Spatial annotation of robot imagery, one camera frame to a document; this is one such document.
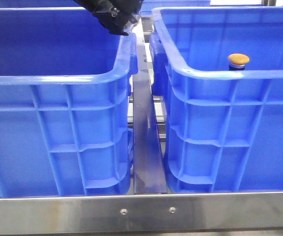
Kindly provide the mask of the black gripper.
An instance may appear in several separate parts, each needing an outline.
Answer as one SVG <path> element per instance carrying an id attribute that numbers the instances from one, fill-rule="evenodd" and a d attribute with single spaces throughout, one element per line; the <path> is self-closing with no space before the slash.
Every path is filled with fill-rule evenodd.
<path id="1" fill-rule="evenodd" d="M 128 36 L 141 18 L 141 0 L 77 0 L 110 34 Z"/>

